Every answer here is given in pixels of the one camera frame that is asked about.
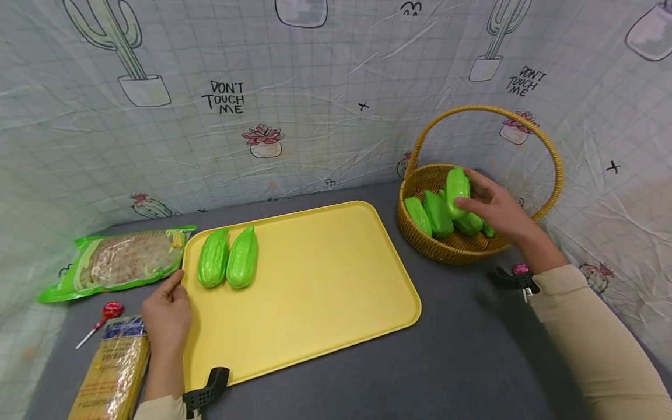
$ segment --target woven basket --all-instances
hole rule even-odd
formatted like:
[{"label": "woven basket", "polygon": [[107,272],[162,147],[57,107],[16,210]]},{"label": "woven basket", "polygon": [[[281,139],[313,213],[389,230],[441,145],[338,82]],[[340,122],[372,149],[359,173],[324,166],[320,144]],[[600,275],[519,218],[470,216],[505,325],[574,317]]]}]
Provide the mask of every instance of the woven basket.
[{"label": "woven basket", "polygon": [[504,249],[508,248],[509,244],[499,236],[495,236],[492,239],[486,238],[482,233],[478,233],[474,236],[468,236],[460,232],[458,229],[455,229],[455,232],[452,235],[444,239],[435,239],[433,237],[429,237],[417,226],[415,226],[415,223],[413,223],[411,220],[411,217],[409,216],[408,212],[406,211],[406,207],[404,206],[404,199],[411,196],[416,196],[420,200],[423,200],[425,190],[438,193],[440,189],[445,187],[448,171],[450,171],[454,165],[427,165],[416,168],[418,164],[418,157],[420,156],[420,149],[422,149],[422,145],[425,142],[425,136],[427,136],[427,133],[439,121],[453,114],[465,111],[494,112],[496,114],[505,116],[510,120],[518,121],[527,127],[531,132],[533,132],[548,149],[555,166],[555,186],[548,201],[541,207],[541,209],[539,209],[538,212],[534,214],[534,216],[532,216],[532,220],[538,222],[546,215],[546,213],[548,213],[553,205],[555,205],[558,197],[560,196],[560,191],[562,190],[562,185],[564,183],[562,161],[560,160],[560,155],[555,149],[553,143],[551,143],[548,136],[546,136],[546,134],[536,125],[532,124],[516,113],[495,106],[471,105],[453,108],[452,110],[446,111],[434,118],[425,127],[422,133],[420,133],[420,137],[418,137],[417,141],[415,142],[413,154],[411,155],[408,167],[406,168],[406,174],[404,176],[405,179],[401,183],[401,189],[399,190],[396,219],[399,223],[399,228],[401,229],[401,233],[404,235],[404,238],[406,238],[406,240],[414,248],[436,261],[455,265],[476,262],[483,257],[503,251]]}]

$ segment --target person's right hand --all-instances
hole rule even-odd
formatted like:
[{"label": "person's right hand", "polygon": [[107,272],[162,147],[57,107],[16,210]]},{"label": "person's right hand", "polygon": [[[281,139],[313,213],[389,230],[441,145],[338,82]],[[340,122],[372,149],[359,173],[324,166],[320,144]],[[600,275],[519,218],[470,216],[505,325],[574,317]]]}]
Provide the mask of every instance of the person's right hand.
[{"label": "person's right hand", "polygon": [[456,198],[457,207],[479,216],[512,245],[541,230],[504,187],[473,169],[464,168],[464,173],[471,182],[471,198]]},{"label": "person's right hand", "polygon": [[142,303],[140,315],[147,329],[152,357],[181,359],[192,324],[192,308],[177,270]]}]

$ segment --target yellow tray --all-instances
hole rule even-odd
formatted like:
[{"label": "yellow tray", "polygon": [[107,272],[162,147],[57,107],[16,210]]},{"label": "yellow tray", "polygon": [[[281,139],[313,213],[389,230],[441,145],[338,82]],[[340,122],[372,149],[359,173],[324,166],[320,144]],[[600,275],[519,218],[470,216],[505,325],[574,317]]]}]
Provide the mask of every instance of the yellow tray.
[{"label": "yellow tray", "polygon": [[254,282],[213,289],[196,279],[205,230],[185,247],[194,325],[184,354],[187,390],[210,369],[229,384],[256,378],[410,327],[421,304],[378,213],[354,201],[228,226],[229,245],[249,225],[259,241]]}]

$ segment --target red lollipop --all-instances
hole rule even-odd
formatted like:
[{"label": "red lollipop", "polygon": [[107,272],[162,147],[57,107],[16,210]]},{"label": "red lollipop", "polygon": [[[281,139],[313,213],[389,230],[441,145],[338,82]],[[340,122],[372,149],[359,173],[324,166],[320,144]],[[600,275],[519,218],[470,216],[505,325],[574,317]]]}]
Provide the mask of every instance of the red lollipop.
[{"label": "red lollipop", "polygon": [[122,312],[124,312],[124,305],[121,303],[116,301],[106,303],[105,306],[103,306],[103,318],[98,321],[98,324],[96,324],[86,337],[77,344],[75,350],[78,350],[84,343],[86,343],[86,340],[88,340],[94,332],[98,331],[108,319],[116,318],[121,315]]}]

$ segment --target potted plant drawing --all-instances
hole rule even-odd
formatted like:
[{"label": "potted plant drawing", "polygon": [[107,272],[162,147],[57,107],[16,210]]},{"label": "potted plant drawing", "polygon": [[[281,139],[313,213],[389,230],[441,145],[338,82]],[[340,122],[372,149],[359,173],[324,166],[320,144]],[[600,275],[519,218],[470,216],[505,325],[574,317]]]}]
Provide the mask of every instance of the potted plant drawing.
[{"label": "potted plant drawing", "polygon": [[404,153],[404,159],[401,159],[399,163],[396,164],[396,174],[399,175],[401,179],[406,179],[406,168],[409,166],[409,159],[411,158],[411,152]]},{"label": "potted plant drawing", "polygon": [[[535,118],[532,116],[531,112],[518,112],[516,114],[525,118],[527,121],[531,122],[535,126],[539,126],[535,121]],[[530,129],[525,127],[522,123],[515,120],[506,120],[504,121],[504,126],[499,131],[499,136],[507,139],[513,144],[521,145],[528,139],[530,135]]]},{"label": "potted plant drawing", "polygon": [[476,58],[474,66],[469,73],[469,80],[480,82],[490,80],[495,76],[502,56],[497,55],[504,37],[518,28],[525,14],[530,8],[532,0],[508,0],[506,6],[504,0],[497,0],[488,21],[488,33],[494,38],[490,42],[488,52]]},{"label": "potted plant drawing", "polygon": [[639,18],[626,36],[626,45],[649,61],[672,53],[672,0],[656,4]]},{"label": "potted plant drawing", "polygon": [[600,263],[599,267],[583,264],[579,267],[579,270],[586,276],[588,284],[590,284],[597,293],[603,293],[607,290],[607,287],[609,286],[609,277],[614,277],[614,271],[604,263]]},{"label": "potted plant drawing", "polygon": [[249,129],[249,132],[241,134],[247,139],[247,145],[250,146],[250,152],[254,157],[270,158],[278,157],[282,153],[280,141],[285,138],[280,134],[280,129],[274,129],[265,124],[259,124]]},{"label": "potted plant drawing", "polygon": [[178,212],[169,209],[164,203],[147,198],[147,194],[132,194],[133,211],[148,219],[160,219],[164,217],[179,216]]},{"label": "potted plant drawing", "polygon": [[140,107],[167,105],[171,100],[163,78],[146,74],[133,52],[134,48],[142,44],[142,33],[133,9],[124,0],[118,1],[126,23],[125,30],[112,12],[108,0],[87,0],[99,29],[89,26],[72,0],[63,0],[63,5],[70,20],[88,43],[114,51],[119,56],[127,75],[118,80],[128,100]]}]

